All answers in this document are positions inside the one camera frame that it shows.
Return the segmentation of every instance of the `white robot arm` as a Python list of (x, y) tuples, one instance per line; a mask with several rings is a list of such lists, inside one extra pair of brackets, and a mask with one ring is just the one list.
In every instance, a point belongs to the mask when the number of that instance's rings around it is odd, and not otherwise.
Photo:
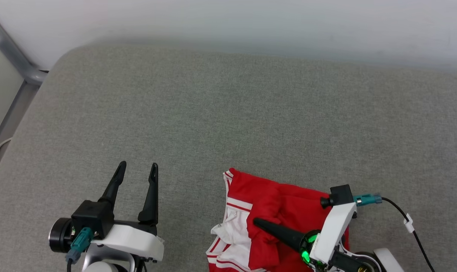
[[(85, 200), (71, 218), (60, 218), (52, 226), (49, 246), (54, 252), (67, 253), (68, 271), (84, 251), (83, 272), (141, 272), (146, 270), (146, 261), (163, 260), (163, 239), (156, 230), (158, 165), (151, 166), (149, 189), (137, 222), (114, 219), (113, 208), (125, 169), (126, 162), (121, 162), (97, 202)], [(129, 267), (104, 260), (127, 261)]]
[(387, 248), (377, 249), (374, 254), (356, 254), (343, 246), (344, 231), (351, 218), (356, 218), (357, 205), (370, 203), (381, 203), (381, 198), (353, 196), (346, 184), (331, 188), (330, 197), (321, 199), (323, 208), (332, 206), (332, 209), (320, 232), (313, 230), (304, 234), (260, 218), (254, 219), (254, 224), (300, 253), (315, 272), (402, 272)]

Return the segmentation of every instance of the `gray sofa cushion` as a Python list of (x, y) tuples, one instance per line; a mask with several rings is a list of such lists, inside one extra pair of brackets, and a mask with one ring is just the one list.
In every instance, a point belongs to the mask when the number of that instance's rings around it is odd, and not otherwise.
[[(64, 271), (47, 236), (127, 161), (116, 218), (159, 165), (164, 261), (207, 270), (235, 167), (321, 191), (350, 184), (409, 212), (436, 270), (457, 270), (457, 74), (144, 46), (76, 49), (40, 88), (0, 164), (0, 271)], [(353, 251), (427, 271), (388, 203), (358, 209)], [(80, 270), (80, 265), (73, 270)]]

